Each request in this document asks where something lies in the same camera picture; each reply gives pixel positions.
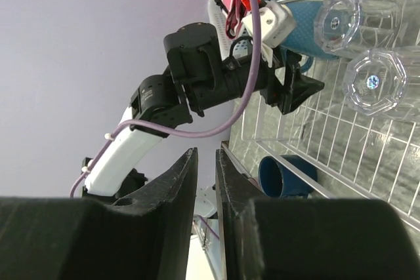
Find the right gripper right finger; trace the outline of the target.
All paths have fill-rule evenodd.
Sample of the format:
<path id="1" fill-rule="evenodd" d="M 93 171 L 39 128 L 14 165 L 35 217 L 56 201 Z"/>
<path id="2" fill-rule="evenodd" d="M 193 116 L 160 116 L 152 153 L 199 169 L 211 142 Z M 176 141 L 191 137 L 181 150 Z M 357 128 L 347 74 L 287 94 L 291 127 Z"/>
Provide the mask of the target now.
<path id="1" fill-rule="evenodd" d="M 227 279 L 419 278 L 419 255 L 388 203 L 271 198 L 224 150 L 215 159 Z"/>

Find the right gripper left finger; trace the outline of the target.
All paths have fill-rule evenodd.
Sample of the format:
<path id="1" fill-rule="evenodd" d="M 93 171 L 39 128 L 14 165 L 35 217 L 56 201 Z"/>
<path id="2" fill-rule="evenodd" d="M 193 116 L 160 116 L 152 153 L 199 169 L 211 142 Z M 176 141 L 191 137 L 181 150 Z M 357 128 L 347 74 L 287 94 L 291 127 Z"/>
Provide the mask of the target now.
<path id="1" fill-rule="evenodd" d="M 197 179 L 191 148 L 112 205 L 2 198 L 1 278 L 184 279 Z"/>

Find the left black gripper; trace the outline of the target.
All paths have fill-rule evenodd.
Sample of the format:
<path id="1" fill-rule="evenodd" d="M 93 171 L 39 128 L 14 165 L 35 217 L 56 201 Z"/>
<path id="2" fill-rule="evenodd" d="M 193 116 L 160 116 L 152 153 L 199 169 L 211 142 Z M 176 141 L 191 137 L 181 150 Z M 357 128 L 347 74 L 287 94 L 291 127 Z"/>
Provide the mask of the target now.
<path id="1" fill-rule="evenodd" d="M 278 108 L 282 115 L 293 113 L 325 83 L 301 72 L 302 56 L 287 49 L 274 49 L 274 61 L 266 67 L 267 84 L 261 90 L 265 104 Z"/>

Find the light blue floral mug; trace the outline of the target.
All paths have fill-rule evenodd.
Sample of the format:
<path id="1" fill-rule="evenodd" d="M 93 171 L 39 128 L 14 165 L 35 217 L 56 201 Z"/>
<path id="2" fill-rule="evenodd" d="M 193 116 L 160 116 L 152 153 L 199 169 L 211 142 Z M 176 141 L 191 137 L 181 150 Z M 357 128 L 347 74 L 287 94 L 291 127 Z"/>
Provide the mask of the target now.
<path id="1" fill-rule="evenodd" d="M 336 60 L 339 57 L 325 53 L 314 40 L 314 21 L 322 7 L 321 1 L 298 1 L 286 3 L 295 21 L 295 29 L 282 42 L 281 47 L 291 50 L 308 59 L 301 67 L 301 73 L 307 72 L 313 65 L 314 59 Z"/>

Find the dark blue mug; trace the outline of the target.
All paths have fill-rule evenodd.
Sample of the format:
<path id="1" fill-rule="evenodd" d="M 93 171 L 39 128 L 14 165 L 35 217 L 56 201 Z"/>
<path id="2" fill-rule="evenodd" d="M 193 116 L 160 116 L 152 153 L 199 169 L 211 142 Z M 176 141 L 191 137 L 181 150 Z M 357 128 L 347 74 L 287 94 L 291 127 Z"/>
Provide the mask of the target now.
<path id="1" fill-rule="evenodd" d="M 315 166 L 298 155 L 283 155 L 282 157 L 309 178 L 318 181 Z M 303 197 L 307 199 L 314 191 L 312 186 L 309 186 L 271 156 L 262 158 L 259 163 L 258 181 L 262 191 L 269 197 Z"/>

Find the clear glass tumbler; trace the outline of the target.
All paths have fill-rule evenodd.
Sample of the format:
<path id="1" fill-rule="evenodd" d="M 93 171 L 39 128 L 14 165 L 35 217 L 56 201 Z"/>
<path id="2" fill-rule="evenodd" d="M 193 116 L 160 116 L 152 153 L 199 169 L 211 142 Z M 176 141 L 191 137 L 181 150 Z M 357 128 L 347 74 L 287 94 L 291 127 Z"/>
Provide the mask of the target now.
<path id="1" fill-rule="evenodd" d="M 324 0 L 314 20 L 316 44 L 345 58 L 415 46 L 418 35 L 419 0 Z"/>
<path id="2" fill-rule="evenodd" d="M 343 77 L 345 103 L 369 117 L 419 122 L 419 47 L 370 49 Z"/>

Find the white wire dish rack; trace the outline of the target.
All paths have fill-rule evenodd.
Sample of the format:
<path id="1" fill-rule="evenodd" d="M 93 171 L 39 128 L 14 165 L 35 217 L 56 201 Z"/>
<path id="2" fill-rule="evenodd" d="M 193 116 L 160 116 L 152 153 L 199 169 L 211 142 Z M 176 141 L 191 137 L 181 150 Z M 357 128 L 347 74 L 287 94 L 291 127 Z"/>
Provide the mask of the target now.
<path id="1" fill-rule="evenodd" d="M 298 1 L 324 0 L 282 4 Z M 315 166 L 314 189 L 320 195 L 384 200 L 418 230 L 419 122 L 369 117 L 348 107 L 343 77 L 354 58 L 338 57 L 314 59 L 303 74 L 325 87 L 293 113 L 282 115 L 256 96 L 243 114 L 241 139 L 279 162 L 292 154 Z"/>

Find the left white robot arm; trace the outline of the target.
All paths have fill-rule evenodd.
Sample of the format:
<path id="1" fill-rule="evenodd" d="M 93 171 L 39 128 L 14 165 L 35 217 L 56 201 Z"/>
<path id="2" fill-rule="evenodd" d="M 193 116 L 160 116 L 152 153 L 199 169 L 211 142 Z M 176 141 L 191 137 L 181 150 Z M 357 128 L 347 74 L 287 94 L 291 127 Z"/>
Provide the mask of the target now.
<path id="1" fill-rule="evenodd" d="M 272 58 L 263 58 L 253 49 L 241 58 L 222 58 L 217 30 L 210 23 L 183 26 L 163 44 L 167 68 L 143 80 L 105 146 L 83 167 L 85 193 L 116 196 L 137 163 L 171 134 L 207 138 L 230 128 L 254 92 L 288 114 L 324 88 L 323 82 L 302 74 L 301 56 L 295 52 L 276 49 Z M 180 129 L 193 115 L 203 116 L 205 110 L 235 99 L 241 104 L 225 124 L 205 132 Z"/>

